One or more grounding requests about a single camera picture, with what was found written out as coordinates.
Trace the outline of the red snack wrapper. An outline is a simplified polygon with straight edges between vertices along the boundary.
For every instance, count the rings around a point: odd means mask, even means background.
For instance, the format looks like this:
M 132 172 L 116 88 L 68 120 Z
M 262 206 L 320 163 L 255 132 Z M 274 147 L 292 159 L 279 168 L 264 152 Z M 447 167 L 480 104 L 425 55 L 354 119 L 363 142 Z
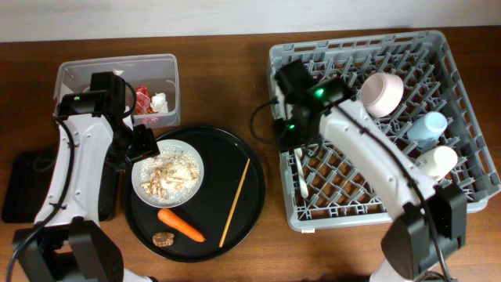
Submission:
M 148 88 L 145 85 L 139 86 L 136 90 L 135 111 L 137 114 L 152 114 L 153 110 L 150 106 L 151 97 Z

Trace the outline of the grey plate with rice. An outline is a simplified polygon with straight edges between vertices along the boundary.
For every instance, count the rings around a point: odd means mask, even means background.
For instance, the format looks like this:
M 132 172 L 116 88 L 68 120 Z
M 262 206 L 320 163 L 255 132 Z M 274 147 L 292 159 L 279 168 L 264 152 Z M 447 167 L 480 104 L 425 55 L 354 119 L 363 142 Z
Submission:
M 157 143 L 160 153 L 134 164 L 135 195 L 155 208 L 173 208 L 189 201 L 204 181 L 199 152 L 186 142 L 165 139 Z

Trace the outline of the white tissue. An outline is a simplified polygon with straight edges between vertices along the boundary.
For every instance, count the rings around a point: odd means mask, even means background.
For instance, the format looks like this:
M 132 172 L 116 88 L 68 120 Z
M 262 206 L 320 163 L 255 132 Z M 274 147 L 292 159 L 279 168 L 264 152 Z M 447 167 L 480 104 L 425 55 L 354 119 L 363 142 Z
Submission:
M 154 113 L 167 113 L 168 102 L 164 92 L 156 93 L 151 97 L 150 107 Z

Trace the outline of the white plastic fork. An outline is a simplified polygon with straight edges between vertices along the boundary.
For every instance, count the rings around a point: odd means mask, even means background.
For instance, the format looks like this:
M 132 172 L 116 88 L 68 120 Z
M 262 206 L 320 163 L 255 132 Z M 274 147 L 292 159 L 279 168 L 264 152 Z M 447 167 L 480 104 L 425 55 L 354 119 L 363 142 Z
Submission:
M 302 158 L 302 149 L 301 148 L 296 148 L 294 150 L 294 157 L 295 157 L 296 166 L 297 166 L 297 175 L 298 175 L 298 182 L 299 182 L 301 196 L 304 199 L 307 199 L 308 198 L 308 187 L 307 187 L 307 183 L 305 182 L 305 175 L 304 175 L 302 163 L 301 163 L 301 158 Z

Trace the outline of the orange carrot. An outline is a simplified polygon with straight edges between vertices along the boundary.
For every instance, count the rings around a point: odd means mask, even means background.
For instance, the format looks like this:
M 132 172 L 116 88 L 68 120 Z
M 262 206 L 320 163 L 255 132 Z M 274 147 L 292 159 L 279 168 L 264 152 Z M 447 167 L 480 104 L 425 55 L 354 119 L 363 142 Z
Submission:
M 162 208 L 157 213 L 157 217 L 162 223 L 170 226 L 171 228 L 174 228 L 180 233 L 183 233 L 191 240 L 194 240 L 198 243 L 203 243 L 205 241 L 204 236 L 198 230 L 178 217 L 172 210 L 168 208 Z

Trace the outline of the wooden chopstick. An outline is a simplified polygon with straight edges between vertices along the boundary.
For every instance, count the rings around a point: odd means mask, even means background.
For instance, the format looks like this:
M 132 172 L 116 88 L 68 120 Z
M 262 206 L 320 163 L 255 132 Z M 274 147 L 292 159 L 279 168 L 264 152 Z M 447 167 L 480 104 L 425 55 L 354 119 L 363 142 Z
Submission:
M 247 162 L 246 162 L 246 165 L 244 167 L 244 170 L 243 170 L 243 173 L 241 175 L 241 178 L 240 178 L 240 182 L 239 182 L 239 185 L 237 187 L 237 190 L 236 190 L 236 193 L 235 193 L 235 196 L 233 198 L 233 201 L 232 201 L 232 206 L 230 208 L 230 211 L 229 211 L 229 214 L 228 214 L 228 217 L 226 219 L 226 222 L 225 222 L 225 227 L 224 227 L 224 230 L 222 232 L 222 236 L 220 238 L 220 241 L 219 241 L 219 244 L 218 244 L 218 247 L 219 248 L 222 248 L 224 243 L 225 243 L 225 239 L 226 239 L 226 236 L 227 236 L 227 233 L 228 233 L 228 230 L 229 230 L 229 226 L 231 224 L 231 221 L 232 221 L 232 217 L 233 217 L 233 214 L 234 214 L 234 211 L 236 209 L 236 205 L 238 203 L 238 200 L 239 200 L 239 197 L 240 197 L 240 193 L 241 193 L 241 190 L 242 190 L 242 187 L 243 187 L 243 184 L 244 184 L 244 181 L 245 181 L 245 178 L 247 176 L 247 171 L 248 171 L 248 168 L 249 168 L 249 165 L 250 165 L 250 158 L 247 159 Z

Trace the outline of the brown food lump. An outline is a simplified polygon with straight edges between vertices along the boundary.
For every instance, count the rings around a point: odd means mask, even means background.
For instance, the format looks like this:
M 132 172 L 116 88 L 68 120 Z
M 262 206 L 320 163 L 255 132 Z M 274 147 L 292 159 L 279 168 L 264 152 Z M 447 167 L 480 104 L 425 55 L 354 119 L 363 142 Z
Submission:
M 173 245 L 175 235 L 169 232 L 155 233 L 152 238 L 153 244 L 159 248 L 166 248 Z

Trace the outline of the pink bowl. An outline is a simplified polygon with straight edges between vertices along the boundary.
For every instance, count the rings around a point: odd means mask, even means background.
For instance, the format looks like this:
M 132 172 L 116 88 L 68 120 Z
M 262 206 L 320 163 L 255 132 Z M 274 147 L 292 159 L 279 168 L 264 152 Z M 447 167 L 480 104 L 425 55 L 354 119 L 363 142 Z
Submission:
M 365 80 L 359 97 L 371 116 L 382 118 L 398 107 L 403 92 L 403 80 L 399 76 L 375 73 Z

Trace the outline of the light blue cup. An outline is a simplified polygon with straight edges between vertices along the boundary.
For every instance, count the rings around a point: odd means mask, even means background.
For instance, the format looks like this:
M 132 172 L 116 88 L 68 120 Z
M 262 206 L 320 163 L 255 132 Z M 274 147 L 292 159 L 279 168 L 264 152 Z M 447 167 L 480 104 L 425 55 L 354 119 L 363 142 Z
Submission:
M 418 146 L 425 146 L 436 140 L 447 128 L 446 117 L 432 111 L 416 120 L 407 131 L 407 137 L 410 142 L 417 142 Z

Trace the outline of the cream white cup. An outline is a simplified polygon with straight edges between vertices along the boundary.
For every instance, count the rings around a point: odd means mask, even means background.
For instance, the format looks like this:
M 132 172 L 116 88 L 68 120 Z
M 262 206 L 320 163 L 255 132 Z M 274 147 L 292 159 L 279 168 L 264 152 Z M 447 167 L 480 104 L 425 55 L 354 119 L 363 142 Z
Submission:
M 437 146 L 416 159 L 420 170 L 436 181 L 443 179 L 456 165 L 459 158 L 449 146 Z

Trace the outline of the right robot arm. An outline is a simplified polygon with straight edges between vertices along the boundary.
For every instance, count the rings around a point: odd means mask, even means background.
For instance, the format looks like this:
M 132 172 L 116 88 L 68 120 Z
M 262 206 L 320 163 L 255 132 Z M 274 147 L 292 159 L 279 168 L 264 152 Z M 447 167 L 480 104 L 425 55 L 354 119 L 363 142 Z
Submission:
M 467 197 L 456 185 L 441 187 L 377 127 L 367 107 L 393 110 L 403 81 L 376 73 L 359 99 L 340 78 L 316 81 L 309 73 L 276 74 L 292 129 L 321 135 L 340 150 L 375 190 L 392 224 L 381 241 L 384 262 L 371 281 L 450 281 L 445 260 L 466 241 Z

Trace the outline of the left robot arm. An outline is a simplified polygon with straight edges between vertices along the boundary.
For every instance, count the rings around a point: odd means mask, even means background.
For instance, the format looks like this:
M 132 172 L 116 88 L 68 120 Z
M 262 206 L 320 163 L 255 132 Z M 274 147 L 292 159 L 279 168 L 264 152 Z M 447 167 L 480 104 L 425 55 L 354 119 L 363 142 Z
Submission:
M 153 132 L 132 124 L 123 90 L 66 94 L 54 121 L 59 148 L 49 191 L 34 226 L 15 232 L 6 280 L 19 264 L 31 281 L 145 281 L 100 228 L 99 193 L 105 163 L 124 170 L 158 155 Z

